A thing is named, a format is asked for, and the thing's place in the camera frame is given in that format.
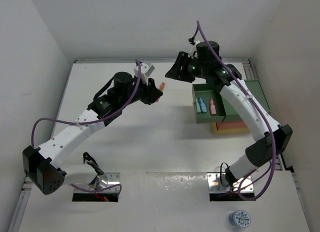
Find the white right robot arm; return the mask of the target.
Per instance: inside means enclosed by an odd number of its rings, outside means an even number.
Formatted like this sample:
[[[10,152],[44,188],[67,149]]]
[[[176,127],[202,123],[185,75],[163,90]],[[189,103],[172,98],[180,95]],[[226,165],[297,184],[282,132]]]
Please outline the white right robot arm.
[[[207,85],[235,109],[249,128],[254,143],[225,170],[225,180],[232,185],[245,175],[281,154],[293,134],[290,125],[281,125],[261,106],[240,72],[232,64],[221,65],[217,42],[198,42],[190,53],[180,51],[166,78],[194,82],[205,79]]]

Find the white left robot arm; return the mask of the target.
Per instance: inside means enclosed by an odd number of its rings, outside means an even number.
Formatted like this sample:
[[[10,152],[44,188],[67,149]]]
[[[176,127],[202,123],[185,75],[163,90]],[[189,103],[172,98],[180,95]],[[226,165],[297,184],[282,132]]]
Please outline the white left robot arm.
[[[65,160],[87,138],[119,117],[126,106],[137,101],[151,105],[162,95],[152,78],[143,82],[141,76],[116,73],[74,123],[47,142],[23,150],[25,174],[45,195],[62,185],[96,185],[104,172],[89,154],[84,153],[82,165],[66,165]]]

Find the orange highlighter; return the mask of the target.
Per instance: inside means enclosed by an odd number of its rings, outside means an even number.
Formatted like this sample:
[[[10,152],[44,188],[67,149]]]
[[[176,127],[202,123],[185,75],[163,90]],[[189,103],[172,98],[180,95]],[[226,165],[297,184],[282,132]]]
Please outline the orange highlighter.
[[[166,84],[164,82],[162,82],[159,85],[158,90],[161,92],[161,95],[159,96],[159,98],[155,102],[159,102],[160,98],[163,96],[165,87],[166,87]]]

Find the pink highlighter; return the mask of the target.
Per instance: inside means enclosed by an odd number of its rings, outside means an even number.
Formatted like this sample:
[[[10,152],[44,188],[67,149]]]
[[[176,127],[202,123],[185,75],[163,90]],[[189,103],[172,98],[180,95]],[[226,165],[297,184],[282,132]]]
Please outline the pink highlighter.
[[[215,105],[215,102],[213,99],[211,99],[209,101],[209,105],[210,105],[210,114],[211,115],[216,115],[217,114],[217,111],[216,111],[216,105]]]

